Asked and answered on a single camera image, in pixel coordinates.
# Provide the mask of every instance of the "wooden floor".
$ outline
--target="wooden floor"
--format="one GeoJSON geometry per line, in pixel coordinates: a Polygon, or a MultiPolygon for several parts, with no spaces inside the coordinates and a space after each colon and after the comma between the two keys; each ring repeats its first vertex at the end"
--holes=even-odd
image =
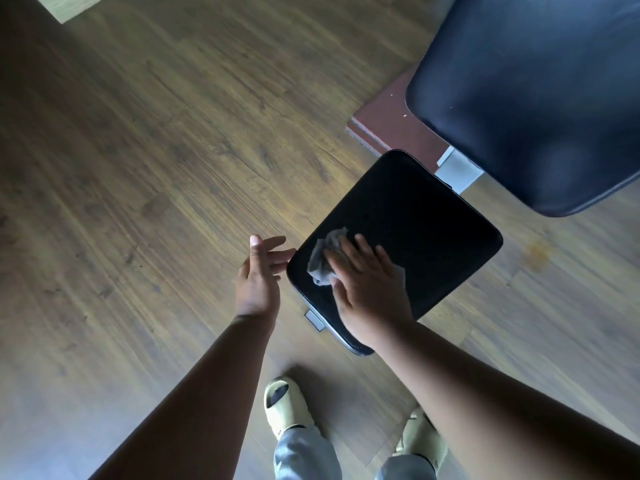
{"type": "MultiPolygon", "coordinates": [[[[448,3],[105,0],[60,26],[0,1],[1,478],[84,479],[151,411],[229,322],[249,234],[299,245],[372,165],[344,125],[448,3]]],[[[482,177],[504,247],[423,319],[636,442],[639,184],[548,219],[482,177]]],[[[290,371],[372,478],[413,399],[283,289],[260,387],[290,371]]],[[[274,446],[259,393],[237,478],[274,446]]]]}

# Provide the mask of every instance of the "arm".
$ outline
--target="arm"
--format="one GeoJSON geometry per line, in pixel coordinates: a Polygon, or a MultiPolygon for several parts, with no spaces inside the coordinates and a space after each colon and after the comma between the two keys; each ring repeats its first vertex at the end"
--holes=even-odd
{"type": "Polygon", "coordinates": [[[295,250],[252,236],[236,280],[236,317],[202,359],[92,479],[231,479],[262,359],[280,308],[279,276],[295,250]]]}
{"type": "Polygon", "coordinates": [[[416,397],[472,478],[621,479],[640,472],[640,448],[476,360],[411,317],[391,261],[357,235],[349,261],[327,252],[347,329],[372,347],[416,397]]]}

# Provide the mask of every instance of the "gray pants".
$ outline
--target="gray pants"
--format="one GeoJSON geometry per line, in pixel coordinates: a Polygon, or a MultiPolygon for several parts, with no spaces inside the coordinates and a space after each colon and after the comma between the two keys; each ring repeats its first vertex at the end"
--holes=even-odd
{"type": "MultiPolygon", "coordinates": [[[[333,445],[315,426],[284,432],[273,454],[276,480],[340,480],[342,471],[333,445]]],[[[391,456],[376,480],[436,480],[431,464],[418,455],[391,456]]]]}

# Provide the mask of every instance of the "foot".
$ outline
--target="foot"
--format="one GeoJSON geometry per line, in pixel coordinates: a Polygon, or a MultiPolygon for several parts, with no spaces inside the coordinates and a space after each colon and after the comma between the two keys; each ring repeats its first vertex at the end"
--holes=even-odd
{"type": "Polygon", "coordinates": [[[394,456],[406,454],[423,456],[437,474],[448,450],[447,444],[427,419],[422,408],[416,408],[412,411],[409,421],[404,425],[402,438],[396,446],[394,456]]]}
{"type": "Polygon", "coordinates": [[[264,390],[264,411],[278,440],[292,426],[314,424],[300,387],[288,377],[278,377],[268,384],[264,390]]]}

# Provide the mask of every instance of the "black seat cushion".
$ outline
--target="black seat cushion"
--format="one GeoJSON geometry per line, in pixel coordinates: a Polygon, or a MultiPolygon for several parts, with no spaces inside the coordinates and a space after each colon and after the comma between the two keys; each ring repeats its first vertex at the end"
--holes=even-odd
{"type": "Polygon", "coordinates": [[[456,0],[416,117],[546,216],[640,175],[640,0],[456,0]]]}
{"type": "Polygon", "coordinates": [[[392,150],[359,179],[300,246],[287,266],[293,286],[342,341],[359,355],[373,351],[345,329],[329,286],[318,287],[307,273],[316,241],[347,227],[381,244],[405,268],[406,291],[418,319],[484,265],[502,245],[489,221],[411,155],[392,150]]]}

